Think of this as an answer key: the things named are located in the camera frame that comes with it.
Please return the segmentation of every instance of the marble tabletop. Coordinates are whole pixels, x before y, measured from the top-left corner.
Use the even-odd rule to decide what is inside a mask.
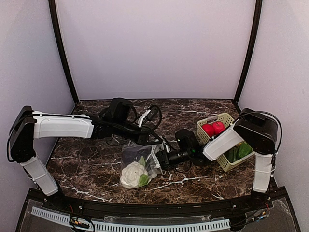
[[[109,100],[80,101],[74,114],[98,114]],[[220,113],[237,117],[231,100],[148,99],[132,100],[137,112],[158,105],[163,114],[156,130],[174,147],[176,131],[187,128],[196,132],[197,121]],[[103,140],[60,138],[47,169],[67,196],[138,204],[197,203],[249,195],[254,178],[254,158],[225,173],[214,161],[207,167],[192,166],[185,173],[165,172],[142,188],[125,189],[119,185],[122,147]],[[185,171],[186,164],[179,170]]]

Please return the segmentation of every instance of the basket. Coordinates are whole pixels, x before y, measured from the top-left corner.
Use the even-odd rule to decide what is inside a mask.
[[[234,119],[229,115],[228,113],[222,113],[219,115],[211,116],[206,119],[200,120],[197,122],[197,137],[201,144],[206,144],[209,142],[210,137],[206,134],[206,132],[203,130],[202,125],[206,123],[213,123],[216,121],[221,121],[225,125],[225,127],[229,126],[231,123],[233,123]],[[229,170],[237,167],[238,165],[245,162],[248,158],[250,158],[252,155],[254,155],[255,152],[252,152],[245,157],[235,161],[234,163],[230,163],[228,159],[225,157],[224,154],[222,154],[218,159],[217,162],[220,164],[222,169],[225,172],[228,172]]]

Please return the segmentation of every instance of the black vertical bar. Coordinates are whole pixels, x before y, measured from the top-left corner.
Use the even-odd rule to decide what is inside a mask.
[[[234,97],[234,101],[236,102],[236,104],[238,104],[238,101],[240,99],[241,92],[242,92],[243,87],[245,85],[246,77],[247,77],[247,74],[248,74],[248,70],[249,70],[249,66],[250,66],[250,62],[251,62],[251,58],[252,58],[252,54],[253,54],[254,44],[255,44],[255,40],[256,40],[257,30],[258,30],[258,27],[259,27],[261,11],[262,11],[262,0],[256,0],[247,54],[246,54],[245,62],[244,62],[243,67],[242,67],[242,72],[241,72],[241,75],[240,75],[240,80],[239,80],[239,83],[238,83],[236,94],[235,94],[235,97]]]
[[[64,74],[66,76],[66,79],[67,79],[73,100],[74,100],[75,104],[77,104],[79,102],[79,99],[78,99],[77,92],[76,92],[76,89],[75,89],[75,86],[74,86],[74,83],[73,83],[73,79],[72,79],[72,76],[71,76],[71,72],[70,72],[70,69],[69,69],[67,56],[66,56],[66,53],[64,51],[64,46],[63,46],[63,42],[62,42],[62,38],[61,38],[60,26],[59,26],[59,21],[58,21],[58,16],[57,16],[56,3],[55,3],[55,0],[49,0],[48,2],[49,2],[50,16],[52,18],[54,34],[55,34],[55,38],[56,38],[56,43],[57,43],[58,52],[59,52],[59,55],[60,55],[63,71],[64,71]]]

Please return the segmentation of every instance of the red fruit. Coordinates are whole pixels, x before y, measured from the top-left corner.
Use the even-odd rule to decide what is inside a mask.
[[[214,128],[214,132],[215,132],[216,135],[220,134],[225,129],[224,123],[220,122],[220,121],[214,122],[212,124],[212,127]]]
[[[202,125],[202,128],[209,137],[212,137],[212,136],[215,135],[214,128],[211,124],[206,123],[206,124]]]

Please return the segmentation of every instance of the perforated rail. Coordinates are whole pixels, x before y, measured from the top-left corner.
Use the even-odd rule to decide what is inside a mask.
[[[70,226],[70,216],[60,212],[52,212],[46,209],[33,207],[32,215],[44,218],[54,223]],[[89,224],[83,219],[79,219],[80,222]],[[186,225],[172,225],[172,226],[140,226],[140,225],[123,225],[123,224],[112,224],[101,221],[92,221],[95,225],[97,232],[210,232],[220,231],[229,229],[229,220],[219,220],[211,222],[203,222],[197,224],[186,224]]]

